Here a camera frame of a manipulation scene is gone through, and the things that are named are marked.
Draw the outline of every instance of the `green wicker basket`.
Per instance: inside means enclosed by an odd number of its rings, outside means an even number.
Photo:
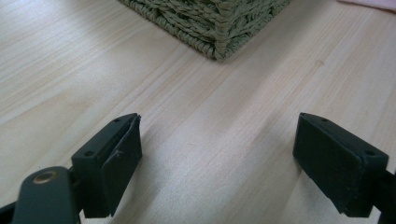
[[[224,60],[289,0],[121,0],[208,57]]]

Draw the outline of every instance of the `metal rivet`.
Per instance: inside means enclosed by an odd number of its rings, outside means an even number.
[[[45,184],[55,179],[58,174],[55,171],[47,171],[37,175],[33,179],[33,183],[35,184]]]

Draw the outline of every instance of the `wood grain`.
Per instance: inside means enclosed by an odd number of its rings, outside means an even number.
[[[0,205],[137,112],[143,160],[116,215],[85,223],[376,223],[339,215],[291,152],[304,111],[394,172],[394,13],[293,0],[224,63],[118,1],[4,0],[0,19]]]

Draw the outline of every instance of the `pink object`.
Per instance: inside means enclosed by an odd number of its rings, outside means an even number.
[[[339,0],[341,2],[356,3],[367,7],[379,7],[396,12],[396,0]]]

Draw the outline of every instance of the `light wood surface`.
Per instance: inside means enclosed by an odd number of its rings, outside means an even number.
[[[291,152],[307,112],[394,173],[394,13],[293,0],[224,63],[117,0],[3,0],[0,20],[0,205],[137,112],[144,157],[116,215],[85,223],[376,223],[339,215]]]

